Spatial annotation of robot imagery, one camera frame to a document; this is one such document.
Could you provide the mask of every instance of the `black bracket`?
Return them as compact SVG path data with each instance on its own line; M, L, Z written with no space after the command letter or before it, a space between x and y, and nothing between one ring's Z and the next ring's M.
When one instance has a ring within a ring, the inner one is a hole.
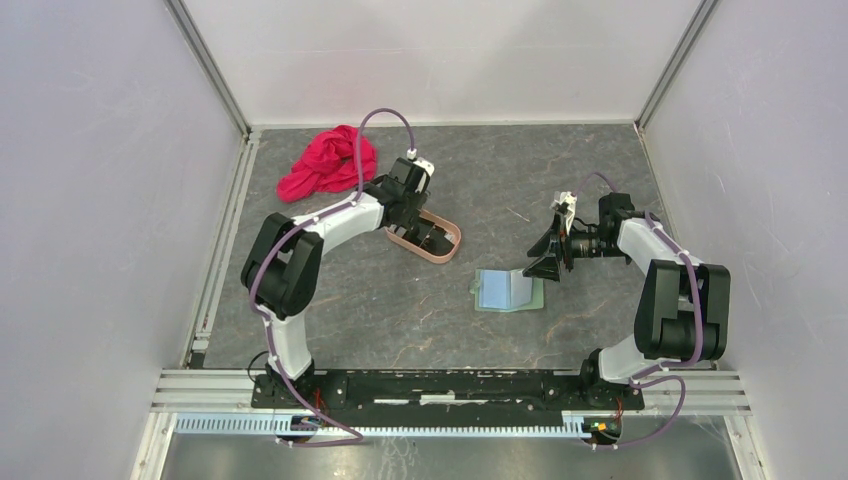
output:
M642 396L627 385L586 385L581 376L555 370L315 371L310 367L294 386L313 405L320 397L333 418L360 427L561 426L563 410L614 411L619 401L624 410L645 408ZM432 403L432 395L477 402ZM251 407L300 408L300 404L279 374L266 366L266 373L256 379Z

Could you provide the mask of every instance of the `metal bar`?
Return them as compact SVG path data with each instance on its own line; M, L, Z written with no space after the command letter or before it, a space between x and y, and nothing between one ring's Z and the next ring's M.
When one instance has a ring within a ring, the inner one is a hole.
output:
M224 287L224 278L230 263L230 255L233 251L233 243L238 231L239 219L244 207L244 199L247 196L247 187L253 173L253 165L256 161L256 152L259 149L261 136L261 131L250 134L233 169L229 193L221 211L221 219L218 222L218 232L215 235L215 244L212 247L212 258L209 260L206 280L199 301L195 305L194 329L187 346L186 360L191 352L202 352L209 346L209 334L212 332L212 324L215 322L218 302L221 299L221 290Z
M147 416L131 480L158 480L162 476L176 424L177 415L173 413L150 413Z
M751 414L739 375L732 371L682 370L660 372L649 378L680 375L687 395L682 415L747 416ZM677 406L677 382L645 389L645 410L625 415L668 415ZM268 413L250 406L253 383L245 370L165 370L153 397L154 412ZM279 409L278 413L302 412ZM612 411L570 412L582 416L611 415Z
M743 480L766 480L765 462L760 453L759 439L753 418L726 417L727 433Z
M206 42L203 41L197 25L192 20L185 2L183 0L165 0L165 5L168 6L168 10L171 11L171 15L173 15L174 20L177 22L177 26L183 32L186 42L191 47L197 61L200 62L200 67L203 68L206 77L212 82L212 87L215 88L215 92L217 92L218 98L224 104L224 108L227 110L227 114L230 116L233 124L239 129L242 135L247 137L251 131L250 124L247 123L244 114L241 112L238 102L236 102L233 96L233 92L227 86L224 76L215 63L215 59L212 58L212 54L209 52Z
M347 435L334 427L319 430L293 427L295 417L302 415L283 413L181 413L175 433L219 435L279 435L279 436L340 436ZM563 415L561 426L534 427L357 427L367 437L533 437L533 438L588 438L583 433L583 417Z
M704 25L707 23L707 20L709 20L718 2L719 0L701 0L701 3L698 4L698 8L695 9L695 14L689 21L689 25L686 26L683 36L680 37L680 41L674 48L671 58L669 58L665 69L663 69L659 80L657 80L657 84L654 85L654 89L648 96L648 101L645 102L645 106L642 107L642 112L639 113L639 116L636 119L636 125L640 129L644 129L651 121L651 117L653 117L659 103L671 87L675 77L677 77L677 73L680 71L681 65L683 65L683 62L689 56L692 46L701 35Z

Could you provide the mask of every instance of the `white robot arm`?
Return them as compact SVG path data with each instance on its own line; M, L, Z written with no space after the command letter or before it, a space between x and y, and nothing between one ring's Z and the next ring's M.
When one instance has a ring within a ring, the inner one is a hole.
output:
M625 257L645 275L632 335L617 345L596 350L581 376L588 384L627 384L632 377L670 359L690 360L695 351L695 319L690 282L684 262L658 235L662 224L636 211L625 193L610 193L598 201L598 224L574 216L570 194L558 194L554 221L528 252L536 260L524 275L560 281L576 258ZM572 223L583 224L581 230ZM703 346L697 360L717 360L727 343L730 273L687 255L695 271L701 305Z
M426 160L399 158L388 175L365 186L358 200L354 193L310 215L290 219L277 213L265 219L242 269L241 281L248 288L256 279L263 259L286 232L295 225L318 219L283 246L258 287L257 304L271 318L274 343L286 376L297 379L312 365L312 355L306 346L304 315L315 293L321 258L326 253L361 233L381 227L397 228L404 240L429 253L440 255L453 248L443 229L419 218L434 170ZM321 213L331 210L338 213L321 218Z

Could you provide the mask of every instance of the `aluminum frame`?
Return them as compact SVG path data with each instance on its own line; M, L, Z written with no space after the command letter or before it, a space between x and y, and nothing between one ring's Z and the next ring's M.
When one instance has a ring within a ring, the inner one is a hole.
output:
M572 375L574 371L561 371ZM733 371L682 370L660 372L656 378L677 374L687 385L687 398L681 415L709 415L723 417L731 437L733 453L744 480L768 479L759 438L745 396L742 381ZM626 411L626 416L668 415L677 404L676 382L667 382L646 388L645 409ZM250 398L253 382L245 370L164 370L153 398L144 438L133 468L133 480L155 480L161 474L167 458L171 438L180 415L240 413L245 418L261 420L269 410L253 409ZM297 415L306 410L284 409L270 413ZM578 416L608 416L612 411L565 411L564 419ZM509 436L533 436L534 432L516 431Z
M229 193L221 210L215 243L212 246L209 266L204 276L205 281L194 307L194 323L189 332L188 342L183 349L186 352L183 365L188 364L192 354L204 353L209 346L209 337L212 335L212 326L218 312L218 302L221 300L221 290L224 288L224 278L229 267L233 242L236 238L261 137L261 131L250 134L233 169Z
M576 371L558 371L576 375ZM686 380L686 403L681 415L750 416L751 408L742 381L733 371L678 370L659 372L648 378L681 375ZM677 382L665 382L646 388L645 409L625 411L626 416L669 415L677 405ZM268 413L250 406L253 382L246 370L164 370L153 396L154 413ZM303 414L302 409L277 409L274 412ZM576 416L610 416L614 411L565 411Z
M687 25L686 30L683 31L683 36L680 37L680 41L674 48L671 58L668 59L668 63L666 63L662 74L660 74L657 84L654 85L654 89L651 91L651 94L648 95L648 100L645 102L645 106L642 107L642 111L636 118L635 124L638 129L644 129L651 121L651 118L657 111L657 107L663 97L665 97L665 94L668 92L674 82L674 79L677 77L680 67L692 51L692 46L698 40L698 37L704 29L704 25L706 25L707 21L712 16L718 3L719 0L701 0L701 3L698 4L698 8L695 9L695 13L692 15L689 25Z
M215 59L212 58L212 53L209 52L206 42L203 41L203 37L200 35L200 31L197 29L197 25L195 25L194 20L191 18L191 14L189 13L185 2L183 2L183 0L164 1L168 10L171 12L171 15L174 17L174 21L177 22L177 26L185 37L186 42L191 48L192 53L194 53L195 58L197 58L197 61L200 63L200 67L212 83L215 93L218 94L218 98L220 98L221 103L224 104L224 108L227 110L227 115L229 115L230 120L232 120L233 124L239 129L241 134L247 138L247 136L251 133L250 124L247 122L241 108L239 108L238 102L233 96L233 92L227 85L226 80L224 80L224 75L215 63Z

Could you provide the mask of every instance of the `green object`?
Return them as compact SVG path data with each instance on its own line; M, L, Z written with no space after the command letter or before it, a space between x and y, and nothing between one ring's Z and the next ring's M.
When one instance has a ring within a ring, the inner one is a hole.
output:
M545 284L541 278L533 279L533 297L529 303L510 310L500 310L497 308L484 308L480 306L480 272L482 269L477 269L474 274L474 281L471 282L470 293L474 294L474 310L478 312L496 312L510 313L520 312L522 310L538 310L545 307Z

